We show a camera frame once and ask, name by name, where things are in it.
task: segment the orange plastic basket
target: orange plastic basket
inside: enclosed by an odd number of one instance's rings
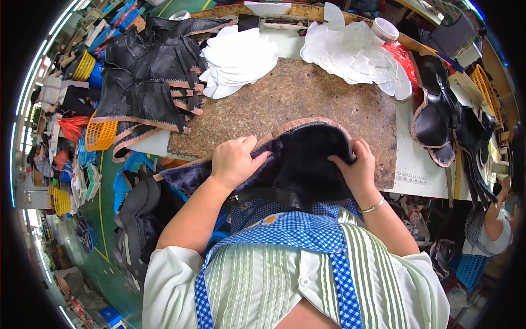
[[[53,191],[53,203],[55,203],[55,213],[58,216],[68,214],[71,211],[69,193],[55,188]]]
[[[497,122],[502,124],[502,115],[500,113],[500,105],[499,100],[497,99],[497,94],[493,90],[490,80],[488,79],[488,76],[486,76],[486,73],[482,67],[477,64],[475,71],[473,71],[469,77],[471,80],[473,80],[479,91],[482,93],[482,96],[484,96],[486,102],[488,102],[490,105]]]
[[[86,151],[105,151],[111,147],[117,135],[117,122],[110,121],[105,123],[92,122],[97,111],[93,112],[86,127]]]
[[[77,69],[71,77],[74,81],[86,81],[92,73],[93,67],[95,66],[95,59],[86,50],[78,63]]]

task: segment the transparent ruler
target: transparent ruler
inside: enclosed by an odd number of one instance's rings
[[[418,176],[411,173],[395,172],[394,178],[409,183],[427,185],[427,178],[424,176]]]

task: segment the button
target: button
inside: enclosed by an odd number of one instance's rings
[[[308,287],[310,285],[310,279],[306,276],[302,276],[299,278],[299,284],[301,284],[303,287]]]

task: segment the bracelet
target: bracelet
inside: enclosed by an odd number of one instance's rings
[[[371,208],[369,208],[369,209],[367,209],[367,210],[362,210],[362,209],[358,208],[358,212],[359,212],[360,214],[364,214],[364,213],[370,213],[370,212],[372,212],[372,211],[375,211],[376,209],[378,209],[378,208],[382,205],[382,203],[383,203],[384,201],[385,201],[385,199],[382,197],[382,200],[380,200],[380,202],[379,202],[376,206],[371,207]]]

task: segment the blue checkered apron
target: blue checkered apron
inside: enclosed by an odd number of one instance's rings
[[[346,208],[357,213],[351,201],[346,203]],[[210,250],[196,277],[195,302],[199,328],[214,327],[206,291],[205,268],[222,246],[232,243],[289,245],[328,254],[338,294],[341,327],[362,328],[360,307],[346,255],[347,244],[337,221],[340,206],[337,203],[317,203],[312,214],[292,209],[262,200],[252,200],[242,207],[232,208],[233,235]]]

